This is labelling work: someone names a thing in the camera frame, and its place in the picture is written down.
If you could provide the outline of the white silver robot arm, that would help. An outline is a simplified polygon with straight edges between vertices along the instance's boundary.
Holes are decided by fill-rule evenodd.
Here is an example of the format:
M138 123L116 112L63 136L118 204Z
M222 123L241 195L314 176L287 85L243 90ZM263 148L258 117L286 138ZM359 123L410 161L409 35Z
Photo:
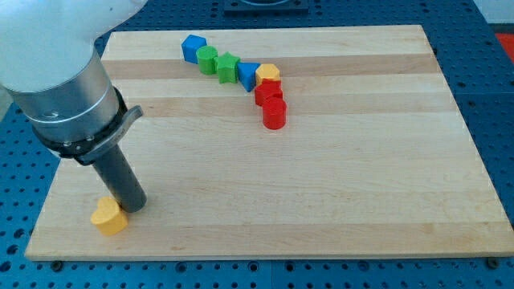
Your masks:
M3 1L1 86L54 154L92 165L129 213L147 197L118 143L142 116L113 86L95 41L145 0Z

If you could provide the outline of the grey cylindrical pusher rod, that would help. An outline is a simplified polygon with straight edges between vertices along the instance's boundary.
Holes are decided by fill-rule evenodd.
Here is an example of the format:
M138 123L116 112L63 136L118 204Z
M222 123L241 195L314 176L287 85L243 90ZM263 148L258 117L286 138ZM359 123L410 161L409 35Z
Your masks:
M145 206L145 191L117 144L96 158L92 165L124 211L135 213Z

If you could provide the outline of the black clamp mount with lever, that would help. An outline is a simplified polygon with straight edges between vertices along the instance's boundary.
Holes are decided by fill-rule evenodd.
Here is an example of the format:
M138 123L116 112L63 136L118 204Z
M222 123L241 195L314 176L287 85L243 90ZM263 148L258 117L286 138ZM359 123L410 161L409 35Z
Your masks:
M94 163L97 158L102 157L114 148L128 132L130 126L143 116L142 108L139 105L127 109L120 91L116 87L113 90L119 102L118 112L112 121L96 135L71 142L66 146L64 142L56 142L46 138L36 128L32 128L34 134L45 147L53 151L58 157L75 159L81 165Z

